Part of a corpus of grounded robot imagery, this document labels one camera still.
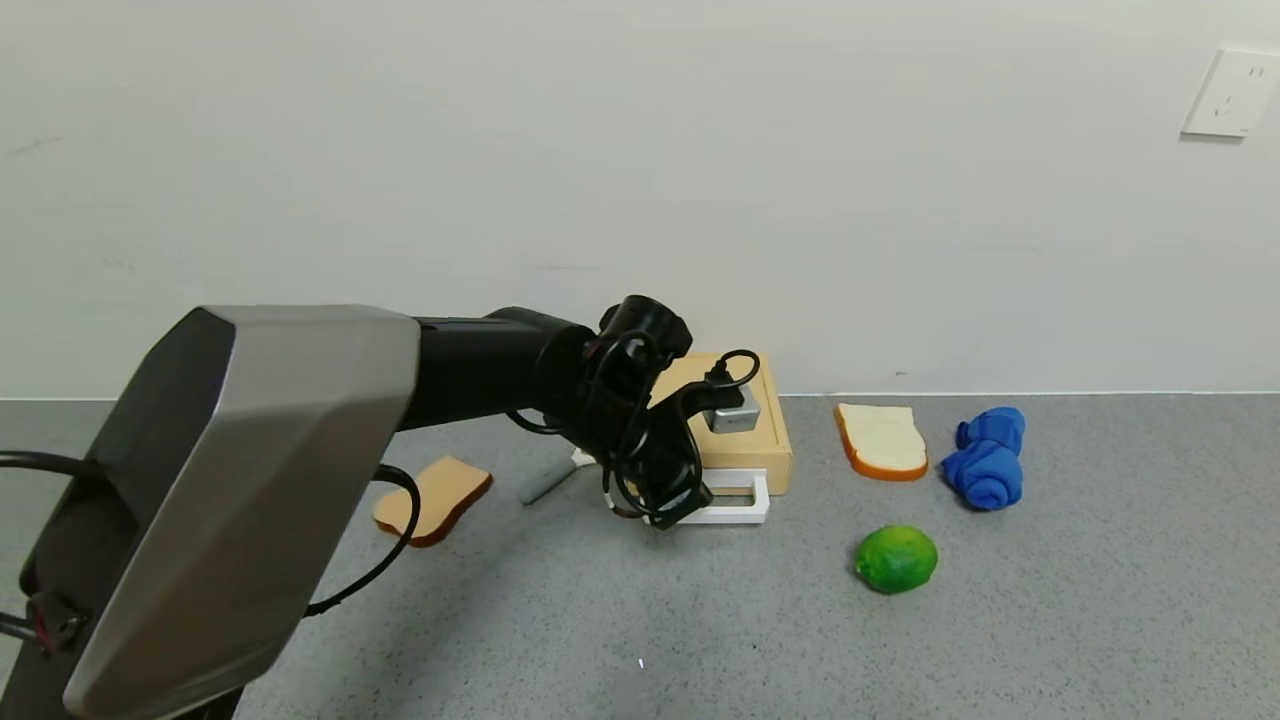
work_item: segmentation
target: blue cloth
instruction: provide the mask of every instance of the blue cloth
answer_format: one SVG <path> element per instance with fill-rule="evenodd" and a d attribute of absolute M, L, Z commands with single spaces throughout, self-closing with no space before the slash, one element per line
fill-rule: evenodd
<path fill-rule="evenodd" d="M 956 450 L 942 461 L 947 483 L 969 505 L 1000 510 L 1023 498 L 1023 451 L 1027 419 L 1014 407 L 995 407 L 956 428 Z"/>

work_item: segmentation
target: wall outlet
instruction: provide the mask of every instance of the wall outlet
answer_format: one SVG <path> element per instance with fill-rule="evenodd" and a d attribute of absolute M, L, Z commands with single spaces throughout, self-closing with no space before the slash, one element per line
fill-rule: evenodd
<path fill-rule="evenodd" d="M 1183 132 L 1247 137 L 1280 82 L 1280 55 L 1219 50 Z"/>

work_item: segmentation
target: lime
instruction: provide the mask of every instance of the lime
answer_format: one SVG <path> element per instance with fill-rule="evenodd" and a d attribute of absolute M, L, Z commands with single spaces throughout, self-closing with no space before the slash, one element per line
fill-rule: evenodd
<path fill-rule="evenodd" d="M 938 548 L 929 536 L 910 525 L 886 525 L 863 538 L 854 571 L 883 593 L 915 589 L 929 582 L 938 566 Z"/>

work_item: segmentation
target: white plastic holder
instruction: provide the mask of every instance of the white plastic holder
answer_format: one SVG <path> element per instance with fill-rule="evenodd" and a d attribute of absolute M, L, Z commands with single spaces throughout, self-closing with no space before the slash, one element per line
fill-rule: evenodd
<path fill-rule="evenodd" d="M 703 470 L 703 482 L 717 488 L 749 488 L 751 505 L 712 505 L 694 510 L 678 525 L 758 525 L 769 514 L 769 486 L 764 468 L 712 468 Z"/>

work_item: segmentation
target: gray countertop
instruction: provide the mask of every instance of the gray countertop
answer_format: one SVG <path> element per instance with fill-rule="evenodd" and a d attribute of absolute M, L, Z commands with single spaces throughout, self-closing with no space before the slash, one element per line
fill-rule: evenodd
<path fill-rule="evenodd" d="M 936 474 L 855 475 L 835 402 L 783 400 L 795 473 L 760 527 L 659 533 L 582 478 L 524 507 L 520 483 L 567 446 L 504 419 L 397 438 L 388 459 L 412 473 L 452 454 L 495 484 L 444 543 L 303 621 L 237 717 L 1275 717 L 1280 397 L 891 401 L 915 407 L 934 460 L 959 420 L 1027 414 L 1025 497 L 992 514 Z M 104 415 L 0 404 L 0 438 L 79 452 Z M 13 577 L 59 483 L 3 475 Z M 392 544 L 370 519 L 385 492 L 366 493 L 323 594 Z M 937 542 L 928 585 L 884 597 L 849 574 L 886 524 Z"/>

